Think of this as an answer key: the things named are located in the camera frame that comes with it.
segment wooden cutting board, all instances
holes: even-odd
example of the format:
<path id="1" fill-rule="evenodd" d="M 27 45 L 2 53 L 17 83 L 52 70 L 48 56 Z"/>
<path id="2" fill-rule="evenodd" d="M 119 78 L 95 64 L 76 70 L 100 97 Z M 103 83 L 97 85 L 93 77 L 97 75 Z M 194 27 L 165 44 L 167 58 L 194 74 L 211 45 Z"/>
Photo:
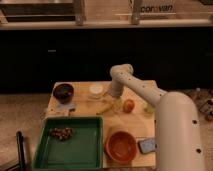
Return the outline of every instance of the wooden cutting board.
<path id="1" fill-rule="evenodd" d="M 94 82 L 66 82 L 74 87 L 74 96 L 72 102 L 66 105 L 61 105 L 51 95 L 49 105 L 46 112 L 46 117 L 57 116 L 100 116 L 103 119 L 103 140 L 105 141 L 108 131 L 115 125 L 124 126 L 136 139 L 136 141 L 148 137 L 154 137 L 154 114 L 146 112 L 147 103 L 136 95 L 132 90 L 125 87 L 124 93 L 119 100 L 110 101 L 111 99 L 104 96 L 100 99 L 92 99 L 89 92 L 89 87 Z M 104 92 L 107 91 L 110 82 L 98 82 L 103 85 Z M 145 81 L 147 85 L 156 86 L 155 81 Z M 133 99 L 135 108 L 129 114 L 122 111 L 122 103 L 126 99 Z M 75 111 L 69 111 L 69 108 L 75 105 Z M 104 109 L 108 108 L 103 114 L 97 115 Z M 128 166 L 121 166 L 113 163 L 104 153 L 103 168 L 110 167 L 146 167 L 155 166 L 155 153 L 142 155 L 139 150 L 132 163 Z"/>

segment green tray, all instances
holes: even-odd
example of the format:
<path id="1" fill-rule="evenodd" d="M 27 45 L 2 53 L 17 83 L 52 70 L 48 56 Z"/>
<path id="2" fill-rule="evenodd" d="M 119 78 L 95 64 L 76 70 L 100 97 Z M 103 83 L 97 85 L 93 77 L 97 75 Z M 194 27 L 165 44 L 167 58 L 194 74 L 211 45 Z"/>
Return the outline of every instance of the green tray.
<path id="1" fill-rule="evenodd" d="M 72 127 L 73 137 L 59 141 L 51 128 Z M 49 118 L 44 122 L 33 160 L 34 171 L 96 171 L 103 162 L 103 123 L 100 117 Z"/>

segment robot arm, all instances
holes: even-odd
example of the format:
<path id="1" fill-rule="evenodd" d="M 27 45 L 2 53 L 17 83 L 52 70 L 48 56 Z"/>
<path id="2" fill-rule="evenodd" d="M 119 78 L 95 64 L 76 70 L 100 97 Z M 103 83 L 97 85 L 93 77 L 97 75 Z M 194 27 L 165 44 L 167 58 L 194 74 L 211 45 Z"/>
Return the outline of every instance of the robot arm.
<path id="1" fill-rule="evenodd" d="M 155 107 L 156 167 L 158 171 L 205 171 L 197 109 L 180 92 L 166 92 L 132 76 L 129 64 L 113 66 L 108 93 L 118 98 L 123 86 Z"/>

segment terracotta bowl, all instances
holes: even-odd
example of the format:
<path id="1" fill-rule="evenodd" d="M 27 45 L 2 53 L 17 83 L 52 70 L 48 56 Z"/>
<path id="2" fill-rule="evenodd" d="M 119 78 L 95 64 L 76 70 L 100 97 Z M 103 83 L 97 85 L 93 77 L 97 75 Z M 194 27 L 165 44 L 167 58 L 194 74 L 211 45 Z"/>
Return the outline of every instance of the terracotta bowl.
<path id="1" fill-rule="evenodd" d="M 130 164 L 137 153 L 136 141 L 130 133 L 118 131 L 106 139 L 105 150 L 114 162 Z"/>
<path id="2" fill-rule="evenodd" d="M 72 85 L 67 83 L 60 84 L 53 90 L 53 96 L 62 104 L 70 102 L 73 95 L 74 88 Z"/>

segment dark background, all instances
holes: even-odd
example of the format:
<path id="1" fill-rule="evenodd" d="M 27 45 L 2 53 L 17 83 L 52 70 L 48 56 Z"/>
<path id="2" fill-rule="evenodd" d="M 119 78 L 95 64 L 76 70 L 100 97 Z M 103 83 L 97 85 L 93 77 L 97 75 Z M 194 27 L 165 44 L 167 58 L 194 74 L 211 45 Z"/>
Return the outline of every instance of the dark background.
<path id="1" fill-rule="evenodd" d="M 110 80 L 115 64 L 163 89 L 212 88 L 213 29 L 0 31 L 0 92 L 51 92 L 56 81 Z"/>

